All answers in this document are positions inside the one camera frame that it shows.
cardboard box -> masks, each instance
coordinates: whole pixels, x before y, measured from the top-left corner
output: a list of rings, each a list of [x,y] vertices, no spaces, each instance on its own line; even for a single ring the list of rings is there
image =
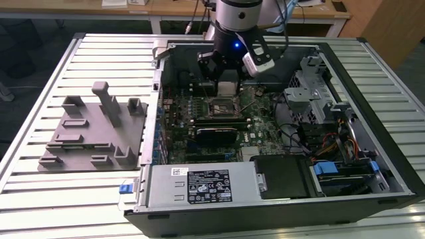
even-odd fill
[[[103,0],[102,8],[103,9],[127,8],[127,1],[125,0]]]
[[[128,4],[147,5],[149,0],[128,0]]]

white label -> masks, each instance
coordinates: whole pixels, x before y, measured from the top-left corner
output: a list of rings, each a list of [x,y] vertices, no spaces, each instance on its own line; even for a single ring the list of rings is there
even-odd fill
[[[189,168],[172,168],[172,176],[187,176]]]
[[[136,14],[148,14],[147,11],[128,11],[129,13],[136,13]]]
[[[232,196],[232,193],[219,193],[217,197],[224,198]]]

blue latch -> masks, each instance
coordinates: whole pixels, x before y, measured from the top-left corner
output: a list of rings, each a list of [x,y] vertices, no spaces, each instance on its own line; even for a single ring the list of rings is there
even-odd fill
[[[380,171],[380,166],[379,166],[377,162],[376,161],[371,161],[369,164],[371,164],[371,167],[372,167],[373,171],[379,172]]]
[[[337,166],[333,162],[320,162],[316,163],[313,166],[316,175],[324,174],[324,173],[339,173]]]
[[[132,194],[133,193],[133,184],[120,185],[120,194]]]

barcode sticker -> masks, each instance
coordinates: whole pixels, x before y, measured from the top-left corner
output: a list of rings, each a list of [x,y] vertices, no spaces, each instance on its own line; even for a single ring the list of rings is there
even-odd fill
[[[187,176],[189,168],[172,168],[172,176]]]

cable connector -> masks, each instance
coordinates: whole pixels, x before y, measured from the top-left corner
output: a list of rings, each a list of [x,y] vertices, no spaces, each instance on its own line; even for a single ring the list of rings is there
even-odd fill
[[[191,21],[189,24],[187,25],[185,35],[188,35],[188,33],[191,32],[192,24],[193,22]]]

